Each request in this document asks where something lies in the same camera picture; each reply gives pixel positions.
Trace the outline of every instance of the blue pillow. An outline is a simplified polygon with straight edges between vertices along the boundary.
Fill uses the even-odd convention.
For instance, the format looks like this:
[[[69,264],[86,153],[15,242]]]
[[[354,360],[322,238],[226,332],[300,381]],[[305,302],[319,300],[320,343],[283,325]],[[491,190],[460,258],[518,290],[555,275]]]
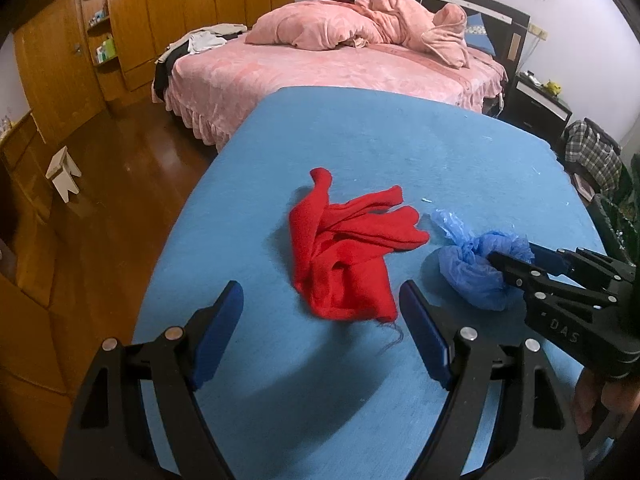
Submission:
[[[495,49],[486,34],[482,14],[472,14],[466,19],[465,41],[468,46],[495,57]]]

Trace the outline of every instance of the pink blanket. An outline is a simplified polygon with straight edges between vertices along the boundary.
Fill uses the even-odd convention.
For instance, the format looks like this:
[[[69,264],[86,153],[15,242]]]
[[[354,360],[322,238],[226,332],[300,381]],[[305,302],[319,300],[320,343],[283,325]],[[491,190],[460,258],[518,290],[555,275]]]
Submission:
[[[415,0],[327,0],[297,2],[260,17],[247,43],[290,44],[303,50],[331,50],[345,42],[389,43],[435,54],[449,66],[468,67],[466,13],[446,4],[433,14]]]
[[[287,86],[382,90],[481,112],[506,78],[490,56],[469,49],[469,67],[454,69],[432,56],[389,44],[309,52],[246,44],[242,38],[179,59],[164,93],[165,106],[194,135],[221,150],[268,94]],[[152,92],[152,99],[159,102]]]

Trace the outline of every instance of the small wooden stool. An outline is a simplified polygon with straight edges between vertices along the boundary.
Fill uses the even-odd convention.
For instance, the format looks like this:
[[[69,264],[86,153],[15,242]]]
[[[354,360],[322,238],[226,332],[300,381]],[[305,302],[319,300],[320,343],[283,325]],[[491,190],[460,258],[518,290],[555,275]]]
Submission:
[[[76,166],[65,146],[51,158],[51,163],[47,170],[47,178],[56,186],[65,204],[69,202],[69,191],[75,194],[80,192],[72,175],[82,176],[82,172]]]

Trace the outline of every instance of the human hand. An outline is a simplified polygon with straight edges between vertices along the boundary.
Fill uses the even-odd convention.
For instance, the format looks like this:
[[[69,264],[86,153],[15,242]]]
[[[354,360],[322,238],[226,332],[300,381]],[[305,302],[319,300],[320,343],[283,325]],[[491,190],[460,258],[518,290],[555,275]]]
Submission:
[[[610,412],[622,415],[616,434],[612,435],[620,436],[640,405],[640,377],[607,383],[590,370],[586,368],[582,370],[575,385],[571,403],[571,411],[579,434],[589,431],[591,416],[598,399]]]

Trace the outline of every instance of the blue tablecloth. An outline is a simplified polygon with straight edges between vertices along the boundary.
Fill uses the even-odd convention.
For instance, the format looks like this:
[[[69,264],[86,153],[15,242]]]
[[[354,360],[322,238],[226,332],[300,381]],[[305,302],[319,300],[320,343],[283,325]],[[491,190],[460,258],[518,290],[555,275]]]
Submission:
[[[316,319],[290,285],[287,215],[308,193],[308,172],[317,166],[333,173],[332,202],[402,186],[404,202],[421,212],[419,226],[432,237],[386,257],[396,299],[411,278],[431,303],[504,344],[533,335],[523,324],[524,303],[497,313],[462,301],[438,272],[434,251],[447,241],[428,213],[452,210],[477,233],[515,231],[550,248],[604,250],[548,145],[508,124],[359,89],[286,88],[260,103],[180,214],[134,339],[185,323],[228,280],[238,280],[244,313],[216,376],[196,394],[236,478],[404,479],[446,392],[428,377],[401,319],[405,337],[388,348],[398,338],[392,328]],[[580,365],[543,347],[569,395]],[[154,443],[161,463],[175,470],[148,386]],[[498,387],[466,470],[484,458]]]

